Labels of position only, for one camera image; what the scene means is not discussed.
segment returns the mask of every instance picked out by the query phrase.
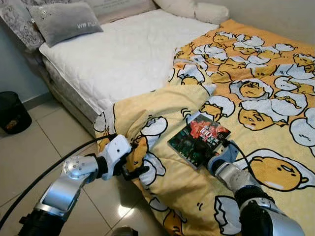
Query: bed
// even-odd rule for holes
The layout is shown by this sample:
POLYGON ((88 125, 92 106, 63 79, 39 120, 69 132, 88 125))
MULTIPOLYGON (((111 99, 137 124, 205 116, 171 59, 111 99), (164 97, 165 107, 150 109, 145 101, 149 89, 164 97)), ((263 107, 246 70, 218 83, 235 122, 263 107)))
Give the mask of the bed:
MULTIPOLYGON (((241 227, 232 194, 167 145, 195 114, 219 121, 253 165, 264 164, 256 172, 263 189, 312 235, 314 48, 233 20, 219 26, 149 6, 52 48, 40 36, 27 39, 32 30, 18 36, 39 48, 33 57, 51 92, 92 135, 124 134, 139 146, 127 168, 149 167, 134 183, 171 235, 235 235, 241 227), (278 164, 274 173, 292 180, 268 174, 278 164)), ((237 165, 247 168, 240 157, 237 165)))

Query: wall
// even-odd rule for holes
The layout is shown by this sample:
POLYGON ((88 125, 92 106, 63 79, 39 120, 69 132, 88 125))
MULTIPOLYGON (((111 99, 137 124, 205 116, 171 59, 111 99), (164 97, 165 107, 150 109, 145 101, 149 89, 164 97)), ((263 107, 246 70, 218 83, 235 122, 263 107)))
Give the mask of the wall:
POLYGON ((23 56, 23 46, 0 22, 0 92, 11 90, 25 102, 48 92, 39 75, 31 71, 23 56))
POLYGON ((315 0, 199 0, 226 6, 240 23, 315 45, 315 0))

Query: baseboard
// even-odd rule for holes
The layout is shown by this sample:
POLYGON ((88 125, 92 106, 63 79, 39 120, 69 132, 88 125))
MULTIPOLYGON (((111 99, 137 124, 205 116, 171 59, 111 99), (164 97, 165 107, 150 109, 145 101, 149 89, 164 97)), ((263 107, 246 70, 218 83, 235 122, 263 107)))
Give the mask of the baseboard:
POLYGON ((30 110, 34 107, 39 106, 40 104, 43 104, 45 102, 48 102, 53 99, 53 96, 50 92, 44 93, 42 95, 39 95, 37 97, 33 97, 25 102, 23 102, 24 107, 26 110, 30 110))

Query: gray pillow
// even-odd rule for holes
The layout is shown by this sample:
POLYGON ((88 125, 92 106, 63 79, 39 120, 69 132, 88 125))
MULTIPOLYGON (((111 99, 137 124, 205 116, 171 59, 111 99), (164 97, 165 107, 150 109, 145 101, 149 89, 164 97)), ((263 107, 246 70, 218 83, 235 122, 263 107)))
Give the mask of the gray pillow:
POLYGON ((81 34, 103 32, 86 2, 32 6, 29 10, 49 47, 81 34))

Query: black cable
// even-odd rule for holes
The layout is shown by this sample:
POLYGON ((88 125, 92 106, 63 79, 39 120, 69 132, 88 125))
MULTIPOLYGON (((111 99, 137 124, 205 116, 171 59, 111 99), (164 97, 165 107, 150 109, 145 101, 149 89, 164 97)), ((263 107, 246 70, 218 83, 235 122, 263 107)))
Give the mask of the black cable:
POLYGON ((42 179, 44 178, 49 172, 51 172, 55 167, 57 167, 59 164, 61 164, 62 162, 64 162, 68 157, 70 157, 71 155, 73 155, 74 153, 76 153, 77 151, 79 151, 80 149, 84 148, 85 146, 92 144, 96 141, 102 140, 102 139, 112 139, 114 137, 116 137, 117 135, 106 135, 106 136, 102 136, 93 140, 90 140, 84 144, 82 144, 81 146, 77 147, 75 150, 71 151, 70 153, 68 153, 66 156, 64 156, 63 158, 61 158, 59 161, 57 161, 55 164, 53 164, 51 167, 49 167, 46 171, 44 171, 39 177, 37 177, 33 183, 31 183, 23 192, 22 194, 17 198, 17 200, 15 200, 15 202, 11 205, 11 207, 9 208, 9 210, 4 214, 3 218, 0 221, 0 230, 3 227, 5 221, 8 219, 9 215, 12 213, 12 211, 15 209, 15 207, 20 203, 20 201, 27 195, 27 193, 42 179))
POLYGON ((237 146, 235 143, 230 142, 229 140, 227 140, 227 141, 228 141, 229 144, 232 144, 233 146, 235 146, 235 148, 241 153, 241 155, 243 156, 243 158, 245 159, 245 162, 246 162, 246 164, 247 164, 248 172, 249 172, 253 177, 255 177, 255 174, 254 174, 254 172, 252 171, 252 168, 251 168, 251 166, 250 166, 250 163, 248 162, 248 160, 247 160, 245 154, 243 153, 243 151, 242 151, 242 150, 239 148, 239 146, 237 146))

